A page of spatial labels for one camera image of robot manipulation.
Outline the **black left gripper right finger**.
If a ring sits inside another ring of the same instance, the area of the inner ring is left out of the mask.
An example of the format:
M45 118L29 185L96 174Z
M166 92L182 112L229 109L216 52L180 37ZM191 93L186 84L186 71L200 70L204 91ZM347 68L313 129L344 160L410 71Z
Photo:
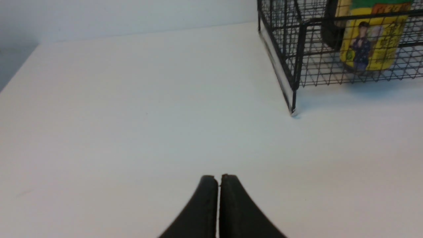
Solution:
M219 237L285 238L250 198L236 175L224 174L220 185Z

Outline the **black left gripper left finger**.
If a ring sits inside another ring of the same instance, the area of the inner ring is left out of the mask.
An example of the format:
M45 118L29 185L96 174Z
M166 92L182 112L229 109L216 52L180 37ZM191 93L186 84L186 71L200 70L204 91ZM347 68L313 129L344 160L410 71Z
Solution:
M184 209L161 238L215 238L217 221L218 182L204 175Z

